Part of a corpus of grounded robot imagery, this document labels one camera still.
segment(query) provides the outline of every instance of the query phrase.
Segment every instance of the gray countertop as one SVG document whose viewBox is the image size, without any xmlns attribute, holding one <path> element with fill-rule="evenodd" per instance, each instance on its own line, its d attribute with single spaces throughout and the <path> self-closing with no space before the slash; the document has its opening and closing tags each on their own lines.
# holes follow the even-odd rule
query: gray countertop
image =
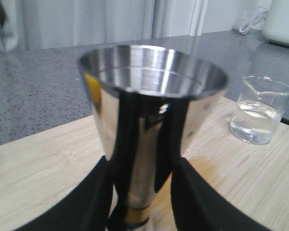
<svg viewBox="0 0 289 231">
<path fill-rule="evenodd" d="M 150 44 L 209 60 L 230 77 L 226 97 L 236 101 L 241 77 L 261 74 L 289 83 L 289 48 L 265 42 L 258 30 L 178 36 L 117 44 Z M 91 114 L 76 61 L 114 44 L 0 53 L 0 145 Z M 289 102 L 284 117 L 289 119 Z"/>
</svg>

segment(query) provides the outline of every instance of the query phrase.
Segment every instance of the wooden cutting board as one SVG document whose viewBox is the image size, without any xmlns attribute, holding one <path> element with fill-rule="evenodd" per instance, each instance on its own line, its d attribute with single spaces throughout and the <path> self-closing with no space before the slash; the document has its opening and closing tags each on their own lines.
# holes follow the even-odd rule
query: wooden cutting board
<svg viewBox="0 0 289 231">
<path fill-rule="evenodd" d="M 267 145 L 235 138 L 229 122 L 236 104 L 222 98 L 184 154 L 228 201 L 273 230 L 289 231 L 289 126 Z M 0 146 L 0 231 L 39 216 L 73 190 L 103 150 L 92 117 Z M 170 182 L 152 206 L 156 230 L 176 230 Z"/>
</svg>

